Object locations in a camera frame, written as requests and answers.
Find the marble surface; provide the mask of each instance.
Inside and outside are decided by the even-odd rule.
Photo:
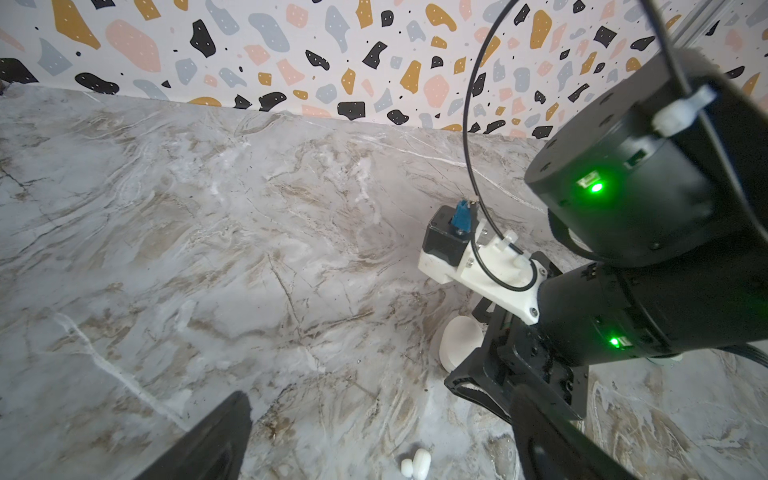
[[[511,430],[449,395],[416,268],[470,188],[447,131],[12,85],[0,97],[3,478],[130,479],[241,389],[241,478],[521,478]],[[563,270],[522,174],[472,135],[488,202]],[[586,433],[641,478],[768,476],[768,372],[724,353],[595,366]]]

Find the black cable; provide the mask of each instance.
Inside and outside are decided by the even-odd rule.
[[[656,38],[659,41],[661,54],[667,63],[667,68],[669,69],[672,78],[677,84],[677,88],[680,90],[680,94],[684,97],[690,97],[690,95],[693,93],[693,88],[691,88],[690,82],[685,76],[685,71],[680,65],[680,62],[677,60],[677,55],[675,54],[670,39],[667,36],[667,28],[662,24],[661,17],[654,7],[653,0],[640,0],[640,4],[643,5],[645,15],[648,17],[648,21],[656,33]],[[701,123],[701,127],[704,129],[704,133],[707,134],[707,137],[709,138],[713,150],[715,150],[715,154],[717,155],[718,160],[720,160],[720,166],[725,171],[733,195],[739,201],[741,209],[746,214],[746,217],[752,224],[752,227],[763,238],[763,241],[768,243],[768,230],[766,230],[766,228],[760,222],[760,219],[757,218],[754,210],[752,210],[750,201],[746,198],[746,193],[744,193],[744,189],[741,186],[741,180],[739,179],[736,171],[733,169],[733,165],[728,158],[728,153],[723,146],[723,142],[720,139],[720,136],[717,134],[715,127],[712,125],[712,121],[710,120],[709,115],[707,115],[707,112],[703,108],[699,110],[698,120]]]
[[[467,173],[469,173],[469,181],[472,183],[472,189],[475,191],[475,195],[478,198],[478,204],[480,205],[482,213],[483,215],[485,215],[485,218],[488,220],[488,225],[491,226],[494,233],[496,233],[496,235],[498,235],[498,237],[501,239],[504,238],[504,234],[498,228],[498,226],[496,226],[496,223],[491,218],[491,214],[488,212],[488,208],[485,206],[485,202],[482,200],[482,195],[480,194],[480,189],[478,188],[478,183],[477,183],[477,180],[475,179],[475,172],[472,170],[472,162],[469,160],[467,122],[469,119],[469,102],[472,101],[472,87],[475,85],[475,79],[477,77],[478,70],[480,69],[480,62],[482,61],[483,57],[485,57],[485,52],[486,50],[488,50],[488,45],[491,43],[491,39],[493,38],[494,33],[496,33],[496,30],[498,30],[498,26],[502,24],[502,22],[504,21],[504,18],[507,16],[509,11],[512,10],[512,7],[514,7],[517,2],[518,0],[509,1],[509,3],[502,9],[502,12],[496,18],[496,21],[493,22],[493,25],[491,26],[491,29],[488,31],[488,34],[485,36],[485,40],[483,41],[483,44],[480,47],[480,52],[478,53],[478,57],[475,59],[475,66],[472,68],[472,73],[469,75],[469,84],[467,86],[467,96],[464,100],[464,118],[462,119],[462,143],[464,144],[464,159],[467,164]],[[507,283],[501,281],[496,275],[491,273],[488,267],[485,266],[485,264],[480,258],[477,243],[475,242],[475,231],[470,232],[470,234],[472,235],[470,239],[470,243],[472,244],[472,252],[475,255],[475,259],[477,259],[478,265],[480,266],[482,271],[485,273],[485,275],[488,275],[488,277],[491,280],[496,282],[498,285],[503,286],[507,290],[512,290],[513,292],[524,292],[534,286],[534,284],[536,283],[536,279],[538,278],[538,272],[537,272],[536,265],[533,263],[533,260],[529,260],[531,262],[531,271],[533,273],[531,277],[531,282],[526,286],[508,285]],[[520,250],[520,248],[514,243],[510,243],[509,247],[512,248],[517,254],[519,255],[523,254],[523,251]]]
[[[752,360],[753,362],[768,368],[768,354],[759,348],[751,346],[749,343],[744,343],[743,345],[721,346],[717,349]]]

